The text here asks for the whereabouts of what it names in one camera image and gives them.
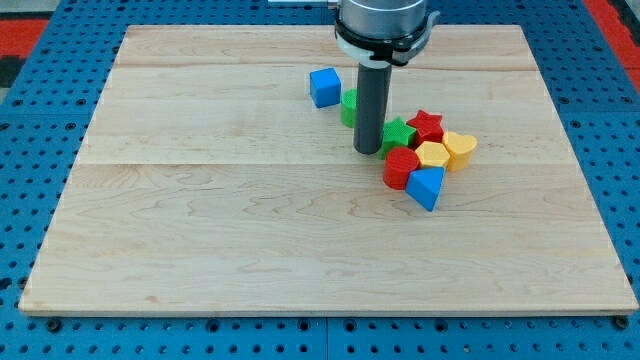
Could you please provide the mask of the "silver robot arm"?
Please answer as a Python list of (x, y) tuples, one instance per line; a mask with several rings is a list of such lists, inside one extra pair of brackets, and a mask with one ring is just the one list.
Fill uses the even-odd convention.
[(382, 147), (392, 69), (403, 67), (429, 42), (441, 13), (427, 0), (269, 0), (273, 6), (310, 6), (335, 12), (337, 45), (358, 62), (353, 146), (371, 155)]

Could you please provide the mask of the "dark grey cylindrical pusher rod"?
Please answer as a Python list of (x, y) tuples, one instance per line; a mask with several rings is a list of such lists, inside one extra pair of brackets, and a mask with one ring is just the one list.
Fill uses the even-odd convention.
[(371, 155), (381, 148), (391, 73), (391, 66), (358, 67), (353, 145), (361, 154)]

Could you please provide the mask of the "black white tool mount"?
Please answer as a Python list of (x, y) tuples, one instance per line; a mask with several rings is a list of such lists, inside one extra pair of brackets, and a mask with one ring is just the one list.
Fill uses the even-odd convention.
[(433, 11), (423, 18), (412, 33), (399, 38), (382, 39), (365, 37), (336, 19), (334, 34), (339, 49), (360, 65), (374, 69), (403, 67), (426, 47), (439, 18), (440, 12)]

